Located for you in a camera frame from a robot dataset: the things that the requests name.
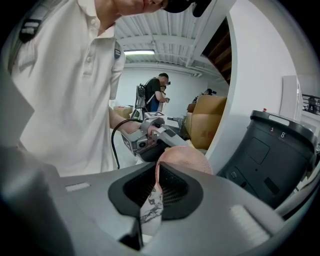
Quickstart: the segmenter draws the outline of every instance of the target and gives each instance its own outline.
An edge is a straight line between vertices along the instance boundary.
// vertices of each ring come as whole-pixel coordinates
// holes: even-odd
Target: fluorescent light
[[[154,50],[125,50],[125,55],[155,55]]]

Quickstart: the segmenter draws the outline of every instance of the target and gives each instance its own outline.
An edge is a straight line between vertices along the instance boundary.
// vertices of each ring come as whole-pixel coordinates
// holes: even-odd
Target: wooden beam
[[[221,72],[225,72],[227,70],[230,70],[232,67],[232,61],[230,61],[229,63],[225,64],[221,70]]]
[[[222,61],[225,57],[231,54],[231,45],[225,49],[215,60],[215,64],[217,65],[220,61]]]
[[[213,48],[213,50],[209,53],[209,57],[215,57],[216,54],[219,54],[219,52],[223,51],[227,46],[231,45],[230,40],[230,32],[228,31],[227,34],[221,39],[221,41]]]

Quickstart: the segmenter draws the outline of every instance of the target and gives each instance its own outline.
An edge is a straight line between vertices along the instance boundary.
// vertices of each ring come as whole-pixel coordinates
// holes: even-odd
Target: white polo shirt
[[[41,26],[21,47],[12,70],[34,108],[21,142],[61,176],[112,171],[108,105],[126,61],[122,50],[115,60],[115,27],[98,36],[94,0],[60,4]],[[25,66],[31,46],[36,61]]]

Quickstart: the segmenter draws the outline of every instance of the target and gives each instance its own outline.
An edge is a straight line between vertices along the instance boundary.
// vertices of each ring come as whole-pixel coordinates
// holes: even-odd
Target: shirt collar
[[[97,17],[95,0],[77,0],[77,1],[78,1],[78,5],[86,15],[90,17]],[[115,26],[116,24],[113,24],[106,31],[104,31],[99,37],[113,38],[115,36]]]
[[[95,0],[77,0],[83,12],[90,17],[97,17]]]

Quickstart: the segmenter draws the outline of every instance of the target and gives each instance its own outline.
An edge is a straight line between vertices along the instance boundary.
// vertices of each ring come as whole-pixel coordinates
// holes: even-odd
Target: ceiling
[[[189,8],[182,13],[160,10],[119,19],[115,36],[124,50],[155,51],[155,55],[127,56],[125,68],[162,69],[197,77],[207,75],[217,84],[225,83],[225,79],[205,56],[193,56],[214,3],[212,1],[200,18],[195,18]]]

